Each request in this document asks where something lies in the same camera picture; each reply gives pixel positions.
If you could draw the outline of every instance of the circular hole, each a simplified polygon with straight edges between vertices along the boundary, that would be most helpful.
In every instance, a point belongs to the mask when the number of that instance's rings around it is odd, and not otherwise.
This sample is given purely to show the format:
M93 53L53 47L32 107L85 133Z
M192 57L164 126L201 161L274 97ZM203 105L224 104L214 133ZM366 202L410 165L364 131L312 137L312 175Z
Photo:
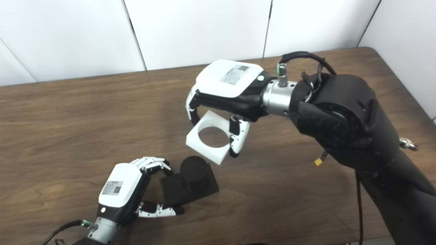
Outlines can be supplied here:
M228 144L228 136L216 127L204 128L198 133L200 140L210 147L223 147Z

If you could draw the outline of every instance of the black square base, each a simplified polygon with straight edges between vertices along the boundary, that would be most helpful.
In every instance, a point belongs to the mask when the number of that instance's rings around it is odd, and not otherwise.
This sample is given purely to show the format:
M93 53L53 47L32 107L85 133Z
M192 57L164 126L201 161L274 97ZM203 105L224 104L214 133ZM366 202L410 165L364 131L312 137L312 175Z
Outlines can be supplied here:
M207 164L207 179L208 187L200 193L188 191L184 186L184 180L180 173L161 179L160 184L165 204L168 206L181 206L219 192L218 183L209 163Z

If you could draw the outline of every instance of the black cylindrical joint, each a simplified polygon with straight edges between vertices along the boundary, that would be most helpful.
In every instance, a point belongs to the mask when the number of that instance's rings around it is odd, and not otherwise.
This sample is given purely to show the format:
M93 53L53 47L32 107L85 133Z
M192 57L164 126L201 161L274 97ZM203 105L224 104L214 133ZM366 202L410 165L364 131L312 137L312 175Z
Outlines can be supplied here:
M183 177L183 185L189 192L200 193L209 186L207 175L207 163L198 156L190 156L183 160L180 166L180 174Z

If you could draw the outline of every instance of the yellow connector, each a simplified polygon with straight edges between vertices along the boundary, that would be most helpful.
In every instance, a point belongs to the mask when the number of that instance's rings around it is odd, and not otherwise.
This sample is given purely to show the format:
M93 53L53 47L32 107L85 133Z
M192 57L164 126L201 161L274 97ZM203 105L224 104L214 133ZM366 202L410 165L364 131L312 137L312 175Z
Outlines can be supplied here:
M318 158L318 159L315 160L315 164L317 166L320 166L321 164L323 164L323 161L321 160L321 158Z

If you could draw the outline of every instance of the black foam block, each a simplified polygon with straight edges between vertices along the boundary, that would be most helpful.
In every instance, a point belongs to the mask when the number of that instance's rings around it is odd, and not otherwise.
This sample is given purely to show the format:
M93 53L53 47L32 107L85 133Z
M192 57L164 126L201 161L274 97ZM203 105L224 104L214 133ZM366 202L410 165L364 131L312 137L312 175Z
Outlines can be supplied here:
M219 191L209 163L198 156L183 160L180 173L161 179L163 198L169 206L180 206Z

